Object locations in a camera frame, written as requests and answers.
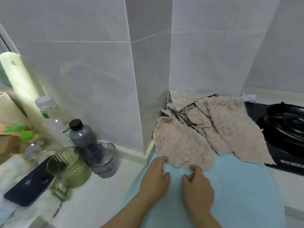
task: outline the green label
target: green label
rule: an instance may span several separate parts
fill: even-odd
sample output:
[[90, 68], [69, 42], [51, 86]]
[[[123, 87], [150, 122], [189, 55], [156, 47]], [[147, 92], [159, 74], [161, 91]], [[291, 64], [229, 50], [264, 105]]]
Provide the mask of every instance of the green label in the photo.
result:
[[48, 114], [42, 113], [42, 115], [43, 115], [44, 118], [50, 118], [50, 117], [48, 116]]

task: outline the white bottle cap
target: white bottle cap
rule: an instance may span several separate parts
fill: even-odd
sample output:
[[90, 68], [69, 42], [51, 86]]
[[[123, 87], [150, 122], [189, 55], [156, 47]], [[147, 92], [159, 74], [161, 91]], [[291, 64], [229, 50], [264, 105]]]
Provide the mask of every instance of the white bottle cap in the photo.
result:
[[55, 100], [52, 99], [50, 96], [43, 96], [43, 97], [37, 98], [35, 100], [35, 103], [39, 109], [50, 108], [56, 104]]

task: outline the green spray nozzle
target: green spray nozzle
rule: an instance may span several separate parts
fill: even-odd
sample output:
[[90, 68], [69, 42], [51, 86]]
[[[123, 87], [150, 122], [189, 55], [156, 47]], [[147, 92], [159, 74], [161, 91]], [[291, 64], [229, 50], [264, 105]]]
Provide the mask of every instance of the green spray nozzle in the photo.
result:
[[19, 138], [22, 140], [22, 141], [30, 141], [34, 138], [35, 134], [30, 131], [30, 130], [25, 130], [25, 127], [24, 125], [17, 125], [17, 126], [13, 126], [13, 127], [10, 127], [8, 128], [7, 130], [3, 131], [4, 133], [9, 133], [11, 131], [14, 131], [14, 130], [20, 130], [20, 135], [19, 135]]

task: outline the hand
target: hand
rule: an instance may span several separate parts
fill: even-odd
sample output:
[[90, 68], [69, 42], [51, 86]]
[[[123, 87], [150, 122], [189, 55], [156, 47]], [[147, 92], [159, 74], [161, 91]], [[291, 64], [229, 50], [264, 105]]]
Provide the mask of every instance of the hand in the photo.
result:
[[190, 165], [190, 169], [194, 173], [182, 177], [186, 204], [192, 215], [209, 213], [214, 200], [214, 190], [199, 166]]
[[155, 158], [148, 167], [140, 183], [138, 195], [148, 203], [153, 204], [165, 192], [169, 185], [170, 173], [163, 176], [163, 164], [168, 161], [168, 157]]

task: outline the cup handle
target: cup handle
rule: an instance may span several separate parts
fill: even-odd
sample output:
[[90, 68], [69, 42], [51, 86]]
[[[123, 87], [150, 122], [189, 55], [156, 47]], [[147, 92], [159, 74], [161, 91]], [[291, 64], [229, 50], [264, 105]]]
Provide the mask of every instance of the cup handle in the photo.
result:
[[59, 198], [61, 201], [66, 201], [68, 188], [61, 180], [61, 178], [56, 177], [53, 183], [51, 184], [51, 190], [52, 194]]

